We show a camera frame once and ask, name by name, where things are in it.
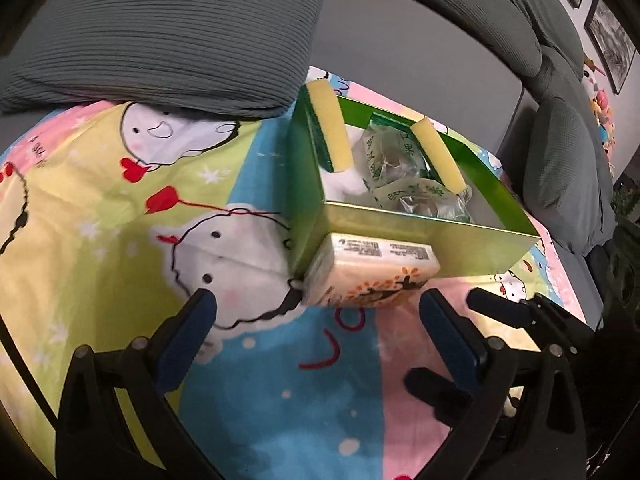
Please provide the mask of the tissue pack with tree print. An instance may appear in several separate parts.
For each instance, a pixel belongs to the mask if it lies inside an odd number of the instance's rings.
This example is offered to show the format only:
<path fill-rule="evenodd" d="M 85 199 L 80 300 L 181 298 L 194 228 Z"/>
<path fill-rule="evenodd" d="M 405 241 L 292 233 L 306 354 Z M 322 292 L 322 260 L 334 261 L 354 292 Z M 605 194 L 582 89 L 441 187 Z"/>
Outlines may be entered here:
<path fill-rule="evenodd" d="M 431 246 L 331 233 L 305 272 L 303 305 L 395 307 L 416 296 L 439 271 Z"/>

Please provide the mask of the yellow sponge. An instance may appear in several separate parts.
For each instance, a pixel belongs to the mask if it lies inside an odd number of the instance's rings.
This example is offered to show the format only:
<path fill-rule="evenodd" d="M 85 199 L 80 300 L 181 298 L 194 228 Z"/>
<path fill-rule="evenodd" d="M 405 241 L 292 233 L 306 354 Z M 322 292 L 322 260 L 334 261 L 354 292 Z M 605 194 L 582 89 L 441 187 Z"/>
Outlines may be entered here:
<path fill-rule="evenodd" d="M 463 179 L 462 173 L 445 142 L 431 121 L 428 118 L 423 118 L 420 122 L 415 122 L 410 129 L 420 143 L 425 155 L 433 164 L 440 180 L 442 180 L 442 184 L 456 195 L 465 193 L 468 185 Z"/>
<path fill-rule="evenodd" d="M 306 91 L 321 166 L 332 174 L 349 170 L 354 158 L 337 95 L 326 79 L 307 82 Z"/>

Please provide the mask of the clear green-printed plastic bag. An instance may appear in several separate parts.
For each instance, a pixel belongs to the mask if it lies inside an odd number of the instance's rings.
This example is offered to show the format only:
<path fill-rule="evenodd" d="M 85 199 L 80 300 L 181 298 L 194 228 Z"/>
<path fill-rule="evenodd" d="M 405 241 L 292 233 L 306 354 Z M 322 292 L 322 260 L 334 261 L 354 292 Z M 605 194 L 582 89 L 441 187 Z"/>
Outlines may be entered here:
<path fill-rule="evenodd" d="M 436 180 L 404 177 L 373 191 L 382 209 L 428 218 L 470 223 L 466 208 L 469 190 L 460 197 Z"/>

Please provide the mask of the green cardboard box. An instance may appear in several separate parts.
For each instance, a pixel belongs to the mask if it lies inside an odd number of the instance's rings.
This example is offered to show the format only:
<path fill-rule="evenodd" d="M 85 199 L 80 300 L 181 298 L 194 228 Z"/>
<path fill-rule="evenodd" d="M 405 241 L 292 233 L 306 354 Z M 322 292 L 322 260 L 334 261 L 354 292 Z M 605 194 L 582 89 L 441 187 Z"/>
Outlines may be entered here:
<path fill-rule="evenodd" d="M 299 90 L 288 126 L 288 180 L 285 192 L 291 227 L 290 269 L 303 275 L 330 233 L 427 244 L 443 278 L 503 273 L 539 240 L 524 209 L 500 179 L 457 133 L 442 140 L 471 185 L 469 223 L 413 216 L 380 207 L 330 200 L 321 171 L 332 168 L 317 100 L 308 86 Z"/>

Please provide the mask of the cartoon patterned bedsheet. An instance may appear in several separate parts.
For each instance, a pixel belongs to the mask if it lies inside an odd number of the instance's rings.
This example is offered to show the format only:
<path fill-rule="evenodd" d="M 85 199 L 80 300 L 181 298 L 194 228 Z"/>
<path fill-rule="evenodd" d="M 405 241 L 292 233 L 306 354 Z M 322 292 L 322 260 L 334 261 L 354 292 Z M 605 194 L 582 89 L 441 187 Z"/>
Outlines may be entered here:
<path fill-rule="evenodd" d="M 188 144 L 129 143 L 165 119 L 98 101 L 57 110 L 1 159 L 1 315 L 52 406 L 73 351 L 125 347 L 200 288 L 216 323 L 168 400 L 231 479 L 396 479 L 444 440 L 402 386 L 442 370 L 418 296 L 306 307 L 288 268 L 291 118 L 194 119 Z"/>

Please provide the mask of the colourful plush toys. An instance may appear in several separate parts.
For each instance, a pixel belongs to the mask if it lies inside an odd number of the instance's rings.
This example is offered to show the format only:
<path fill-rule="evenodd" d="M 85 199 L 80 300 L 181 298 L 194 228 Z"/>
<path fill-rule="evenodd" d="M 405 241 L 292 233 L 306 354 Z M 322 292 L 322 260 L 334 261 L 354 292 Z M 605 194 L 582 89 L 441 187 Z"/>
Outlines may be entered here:
<path fill-rule="evenodd" d="M 606 158 L 613 168 L 612 157 L 615 148 L 614 112 L 608 94 L 600 85 L 599 76 L 605 76 L 605 71 L 586 54 L 582 66 L 582 85 L 587 93 L 589 106 L 598 126 L 601 144 Z"/>

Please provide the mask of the grey-blue pillow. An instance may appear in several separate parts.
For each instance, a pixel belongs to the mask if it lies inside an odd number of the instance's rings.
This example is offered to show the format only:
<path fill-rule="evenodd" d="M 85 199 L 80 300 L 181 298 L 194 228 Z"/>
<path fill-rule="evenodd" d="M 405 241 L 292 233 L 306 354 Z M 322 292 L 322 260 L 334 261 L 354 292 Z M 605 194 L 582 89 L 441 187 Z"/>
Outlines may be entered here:
<path fill-rule="evenodd" d="M 1 107 L 105 100 L 262 119 L 295 101 L 323 0 L 47 0 L 1 64 Z"/>

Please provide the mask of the framed picture on wall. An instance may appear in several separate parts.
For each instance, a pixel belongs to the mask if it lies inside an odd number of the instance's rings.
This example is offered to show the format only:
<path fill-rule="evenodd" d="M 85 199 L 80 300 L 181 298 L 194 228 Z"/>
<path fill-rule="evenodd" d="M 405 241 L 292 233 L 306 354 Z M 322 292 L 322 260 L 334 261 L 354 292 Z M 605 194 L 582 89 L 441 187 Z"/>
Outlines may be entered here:
<path fill-rule="evenodd" d="M 634 62 L 636 47 L 603 0 L 592 0 L 585 29 L 600 56 L 611 88 L 618 96 Z"/>

